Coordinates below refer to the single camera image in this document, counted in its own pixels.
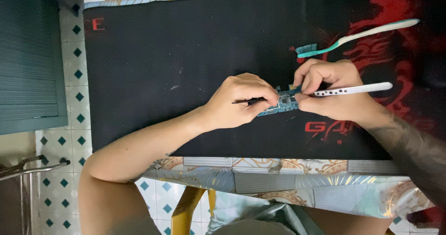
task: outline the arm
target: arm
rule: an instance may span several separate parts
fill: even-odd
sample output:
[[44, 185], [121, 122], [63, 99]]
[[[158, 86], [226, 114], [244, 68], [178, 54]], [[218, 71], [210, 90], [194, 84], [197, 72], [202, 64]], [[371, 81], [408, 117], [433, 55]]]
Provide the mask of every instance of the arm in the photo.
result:
[[[255, 97], [268, 101], [250, 106], [232, 104]], [[126, 135], [95, 152], [84, 164], [79, 182], [82, 232], [105, 234], [126, 219], [149, 219], [144, 199], [132, 183], [135, 178], [206, 131], [251, 122], [276, 105], [277, 99], [276, 90], [258, 76], [245, 73], [229, 77], [206, 105]]]
[[392, 156], [416, 186], [437, 205], [446, 207], [446, 143], [418, 131], [378, 104], [367, 93], [311, 98], [322, 81], [332, 88], [362, 85], [350, 61], [328, 63], [310, 59], [295, 73], [294, 84], [302, 84], [296, 100], [302, 111], [337, 120], [350, 120], [366, 129]]

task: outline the person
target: person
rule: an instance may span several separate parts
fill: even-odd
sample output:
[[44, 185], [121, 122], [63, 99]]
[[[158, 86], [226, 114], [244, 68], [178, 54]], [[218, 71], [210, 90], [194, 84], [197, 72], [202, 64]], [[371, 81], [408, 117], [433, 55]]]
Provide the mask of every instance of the person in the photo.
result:
[[[377, 103], [368, 93], [323, 98], [308, 96], [323, 81], [330, 83], [332, 88], [363, 84], [356, 67], [348, 60], [330, 63], [309, 59], [296, 70], [294, 76], [294, 85], [302, 84], [302, 92], [295, 95], [299, 109], [358, 123], [384, 147], [400, 169], [433, 203], [444, 208], [445, 143], [416, 130]], [[264, 97], [267, 101], [253, 105], [231, 103], [257, 97]], [[133, 183], [135, 179], [192, 138], [207, 131], [249, 123], [260, 112], [276, 106], [278, 98], [276, 90], [256, 75], [244, 73], [228, 77], [205, 105], [126, 135], [95, 152], [85, 162], [80, 176], [82, 233], [126, 234], [125, 231], [131, 229], [132, 234], [160, 234]], [[343, 225], [339, 226], [328, 218], [332, 215], [327, 214], [329, 211], [307, 208], [305, 212], [328, 235], [384, 234], [390, 225], [387, 219], [338, 213], [343, 217]], [[262, 227], [256, 232], [259, 235], [270, 234], [271, 230], [277, 234], [289, 234], [289, 231], [281, 230], [283, 227], [261, 222], [254, 224]], [[241, 228], [250, 224], [245, 222], [238, 225]]]

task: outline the blue circuit board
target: blue circuit board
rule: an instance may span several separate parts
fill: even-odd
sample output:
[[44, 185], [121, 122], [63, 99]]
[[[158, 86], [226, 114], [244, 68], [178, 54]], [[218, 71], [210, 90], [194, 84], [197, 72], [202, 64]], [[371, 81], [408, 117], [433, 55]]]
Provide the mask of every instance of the blue circuit board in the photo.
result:
[[297, 110], [299, 108], [298, 102], [296, 102], [296, 99], [294, 98], [294, 94], [301, 91], [300, 86], [294, 87], [294, 85], [290, 84], [288, 85], [287, 91], [281, 91], [280, 86], [277, 86], [276, 90], [280, 96], [277, 106], [269, 107], [263, 112], [260, 112], [259, 115], [257, 115], [258, 117], [284, 111]]

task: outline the black mouse pad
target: black mouse pad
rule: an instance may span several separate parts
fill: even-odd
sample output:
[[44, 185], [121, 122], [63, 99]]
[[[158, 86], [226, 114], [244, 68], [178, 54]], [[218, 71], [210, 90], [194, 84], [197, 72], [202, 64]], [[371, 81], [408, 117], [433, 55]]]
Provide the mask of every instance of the black mouse pad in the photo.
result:
[[[287, 90], [302, 62], [292, 46], [317, 43], [323, 49], [339, 37], [392, 22], [379, 13], [371, 0], [179, 0], [86, 9], [93, 151], [205, 104], [231, 75], [251, 72]], [[394, 111], [409, 107], [404, 100], [414, 86], [405, 87], [398, 70], [413, 62], [405, 36], [367, 39], [316, 58], [352, 59], [365, 83], [394, 83], [374, 94], [377, 100]], [[420, 91], [418, 96], [432, 94]], [[390, 159], [355, 123], [300, 110], [204, 133], [174, 156]]]

